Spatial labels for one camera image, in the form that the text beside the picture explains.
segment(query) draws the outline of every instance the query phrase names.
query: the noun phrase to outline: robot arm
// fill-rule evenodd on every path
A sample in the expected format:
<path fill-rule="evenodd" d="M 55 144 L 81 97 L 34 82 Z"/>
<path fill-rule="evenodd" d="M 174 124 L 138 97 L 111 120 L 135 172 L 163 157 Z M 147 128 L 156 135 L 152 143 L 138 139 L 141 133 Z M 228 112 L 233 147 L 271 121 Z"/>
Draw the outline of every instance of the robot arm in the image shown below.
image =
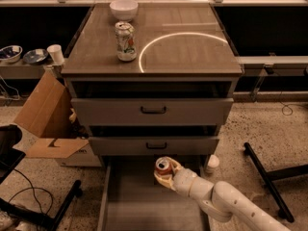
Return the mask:
<path fill-rule="evenodd" d="M 213 184 L 169 157 L 156 161 L 154 176 L 163 186 L 194 199 L 203 212 L 218 221 L 229 221 L 235 215 L 254 231 L 289 230 L 229 183 Z"/>

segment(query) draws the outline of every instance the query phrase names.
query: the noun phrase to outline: black office chair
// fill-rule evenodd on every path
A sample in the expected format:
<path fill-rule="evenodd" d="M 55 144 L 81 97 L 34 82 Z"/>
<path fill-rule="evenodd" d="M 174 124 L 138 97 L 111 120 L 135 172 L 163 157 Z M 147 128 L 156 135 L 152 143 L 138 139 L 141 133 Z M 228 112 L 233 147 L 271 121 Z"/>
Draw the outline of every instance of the black office chair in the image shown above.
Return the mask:
<path fill-rule="evenodd" d="M 25 153 L 13 148 L 15 144 L 21 141 L 22 132 L 16 125 L 0 127 L 0 184 L 14 170 L 19 162 L 25 157 Z M 22 209 L 0 198 L 0 209 L 7 212 L 11 217 L 23 219 L 33 224 L 39 225 L 50 231 L 58 228 L 69 204 L 76 195 L 81 196 L 81 181 L 77 180 L 71 187 L 62 206 L 54 218 L 44 213 L 37 213 L 30 210 Z"/>

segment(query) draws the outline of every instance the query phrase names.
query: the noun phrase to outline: floor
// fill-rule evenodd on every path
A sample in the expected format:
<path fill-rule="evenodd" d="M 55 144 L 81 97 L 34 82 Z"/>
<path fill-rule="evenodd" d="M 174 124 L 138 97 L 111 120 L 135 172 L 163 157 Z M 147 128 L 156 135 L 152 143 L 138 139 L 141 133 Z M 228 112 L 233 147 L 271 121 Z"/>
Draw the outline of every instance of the floor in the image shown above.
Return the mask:
<path fill-rule="evenodd" d="M 307 164 L 307 108 L 307 103 L 293 103 L 290 106 L 279 102 L 235 103 L 219 134 L 216 155 L 220 164 L 213 173 L 206 174 L 207 179 L 214 183 L 220 180 L 229 182 L 291 230 L 306 230 L 308 225 L 308 175 L 275 183 L 295 217 L 295 222 L 288 223 L 277 215 L 278 208 L 273 197 L 243 150 L 244 143 L 249 142 L 268 171 Z M 0 107 L 0 125 L 12 123 L 20 109 L 14 104 Z M 23 130 L 23 139 L 15 148 L 26 151 L 36 139 Z M 56 214 L 73 182 L 80 179 L 84 194 L 73 200 L 58 230 L 96 230 L 104 188 L 105 173 L 102 167 L 60 167 L 53 159 L 25 158 L 17 169 L 35 187 L 47 189 L 53 194 L 53 206 L 49 212 L 51 217 Z M 29 183 L 14 171 L 0 185 L 0 197 L 9 200 L 15 193 L 29 187 Z M 46 211 L 51 202 L 49 196 L 40 190 L 36 190 L 36 193 L 43 211 Z M 13 202 L 39 211 L 32 191 L 19 194 Z M 213 231 L 250 230 L 235 216 L 226 223 L 210 218 L 210 224 Z"/>

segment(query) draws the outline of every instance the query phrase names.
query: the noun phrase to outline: soda can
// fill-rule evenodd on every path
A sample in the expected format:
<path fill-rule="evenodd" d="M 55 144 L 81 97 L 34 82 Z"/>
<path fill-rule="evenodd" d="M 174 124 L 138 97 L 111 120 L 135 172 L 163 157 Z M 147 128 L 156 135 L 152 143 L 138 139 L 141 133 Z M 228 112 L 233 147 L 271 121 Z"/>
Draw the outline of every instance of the soda can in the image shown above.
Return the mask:
<path fill-rule="evenodd" d="M 134 43 L 134 27 L 125 21 L 115 24 L 115 37 L 117 56 L 124 62 L 133 61 L 136 56 L 136 46 Z"/>

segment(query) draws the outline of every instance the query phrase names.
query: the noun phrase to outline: black handle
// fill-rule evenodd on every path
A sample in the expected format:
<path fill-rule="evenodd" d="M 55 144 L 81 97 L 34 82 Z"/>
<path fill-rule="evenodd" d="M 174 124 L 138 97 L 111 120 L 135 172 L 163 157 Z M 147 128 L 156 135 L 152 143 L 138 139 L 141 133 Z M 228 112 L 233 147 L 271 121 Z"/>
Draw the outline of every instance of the black handle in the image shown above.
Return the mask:
<path fill-rule="evenodd" d="M 162 108 L 145 108 L 144 106 L 141 106 L 141 112 L 143 114 L 164 114 L 167 111 L 166 106 Z"/>
<path fill-rule="evenodd" d="M 166 149 L 167 148 L 167 143 L 161 143 L 161 144 L 153 144 L 153 143 L 146 143 L 146 148 L 151 149 L 151 150 L 158 150 L 158 149 Z"/>

